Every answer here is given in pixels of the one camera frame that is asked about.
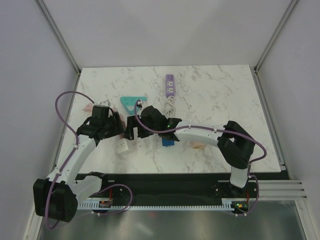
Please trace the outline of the blue cube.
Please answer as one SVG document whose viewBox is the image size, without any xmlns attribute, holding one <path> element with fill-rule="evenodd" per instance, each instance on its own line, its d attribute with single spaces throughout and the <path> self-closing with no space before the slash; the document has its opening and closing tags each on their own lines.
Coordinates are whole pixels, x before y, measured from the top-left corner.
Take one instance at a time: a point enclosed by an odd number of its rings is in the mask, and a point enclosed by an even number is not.
<svg viewBox="0 0 320 240">
<path fill-rule="evenodd" d="M 167 140 L 165 138 L 162 138 L 162 146 L 163 147 L 171 147 L 175 145 L 175 141 L 174 140 Z"/>
</svg>

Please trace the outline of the white cube socket adapter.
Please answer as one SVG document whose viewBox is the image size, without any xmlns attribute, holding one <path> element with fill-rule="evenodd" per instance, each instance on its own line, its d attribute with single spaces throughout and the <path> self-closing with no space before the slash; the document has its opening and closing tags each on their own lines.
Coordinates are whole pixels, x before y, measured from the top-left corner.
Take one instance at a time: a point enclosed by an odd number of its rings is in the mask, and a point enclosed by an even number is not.
<svg viewBox="0 0 320 240">
<path fill-rule="evenodd" d="M 126 139 L 120 139 L 115 144 L 115 150 L 117 154 L 125 153 L 129 150 L 129 146 Z"/>
</svg>

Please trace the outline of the purple power strip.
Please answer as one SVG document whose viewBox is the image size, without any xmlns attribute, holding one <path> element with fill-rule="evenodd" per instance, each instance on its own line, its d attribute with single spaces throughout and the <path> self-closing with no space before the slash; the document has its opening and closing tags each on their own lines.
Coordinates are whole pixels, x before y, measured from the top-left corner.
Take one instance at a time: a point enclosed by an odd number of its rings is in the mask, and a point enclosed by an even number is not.
<svg viewBox="0 0 320 240">
<path fill-rule="evenodd" d="M 176 81 L 173 74 L 165 76 L 165 96 L 166 98 L 176 96 Z"/>
</svg>

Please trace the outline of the teal triangular power strip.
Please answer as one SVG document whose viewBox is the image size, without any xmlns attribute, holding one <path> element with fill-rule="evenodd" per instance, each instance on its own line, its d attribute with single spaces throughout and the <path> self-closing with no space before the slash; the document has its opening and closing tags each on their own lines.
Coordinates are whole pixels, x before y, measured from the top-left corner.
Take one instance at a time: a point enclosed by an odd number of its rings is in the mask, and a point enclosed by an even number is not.
<svg viewBox="0 0 320 240">
<path fill-rule="evenodd" d="M 129 116 L 133 116 L 135 114 L 134 107 L 136 101 L 141 100 L 143 102 L 147 101 L 145 96 L 121 96 L 120 102 L 122 106 L 125 108 Z"/>
</svg>

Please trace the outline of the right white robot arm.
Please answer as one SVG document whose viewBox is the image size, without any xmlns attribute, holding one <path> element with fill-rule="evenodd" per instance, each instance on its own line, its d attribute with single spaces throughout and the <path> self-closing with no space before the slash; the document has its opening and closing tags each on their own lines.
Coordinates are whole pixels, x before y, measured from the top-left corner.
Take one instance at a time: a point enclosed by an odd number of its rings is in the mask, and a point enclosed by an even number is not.
<svg viewBox="0 0 320 240">
<path fill-rule="evenodd" d="M 247 191 L 249 160 L 254 152 L 252 137 L 235 121 L 225 125 L 196 125 L 176 117 L 165 117 L 153 106 L 145 107 L 140 114 L 127 118 L 124 138 L 141 139 L 153 134 L 175 142 L 199 142 L 218 148 L 231 166 L 229 191 L 235 197 Z"/>
</svg>

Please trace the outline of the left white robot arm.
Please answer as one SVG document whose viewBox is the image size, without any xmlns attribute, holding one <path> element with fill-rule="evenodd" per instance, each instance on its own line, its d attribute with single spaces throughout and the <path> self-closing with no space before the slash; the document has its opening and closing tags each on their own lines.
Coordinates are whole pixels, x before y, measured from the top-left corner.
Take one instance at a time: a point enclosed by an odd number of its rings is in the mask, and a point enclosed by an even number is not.
<svg viewBox="0 0 320 240">
<path fill-rule="evenodd" d="M 76 181 L 76 177 L 100 141 L 124 132 L 125 127 L 117 111 L 108 106 L 94 105 L 91 116 L 75 132 L 75 144 L 65 161 L 45 179 L 38 178 L 33 184 L 35 213 L 46 219 L 70 222 L 78 205 L 88 197 L 93 194 L 106 196 L 110 185 L 95 173 L 80 181 Z"/>
</svg>

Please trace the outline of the pink plug adapter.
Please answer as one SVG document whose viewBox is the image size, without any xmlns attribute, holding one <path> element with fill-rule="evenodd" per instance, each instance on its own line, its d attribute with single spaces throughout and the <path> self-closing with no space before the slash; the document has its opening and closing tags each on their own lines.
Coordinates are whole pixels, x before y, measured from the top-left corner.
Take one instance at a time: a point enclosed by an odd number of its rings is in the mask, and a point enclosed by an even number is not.
<svg viewBox="0 0 320 240">
<path fill-rule="evenodd" d="M 204 143 L 201 143 L 201 142 L 192 142 L 192 148 L 193 149 L 198 149 L 198 150 L 203 150 L 205 147 L 206 147 L 206 145 L 204 144 Z"/>
</svg>

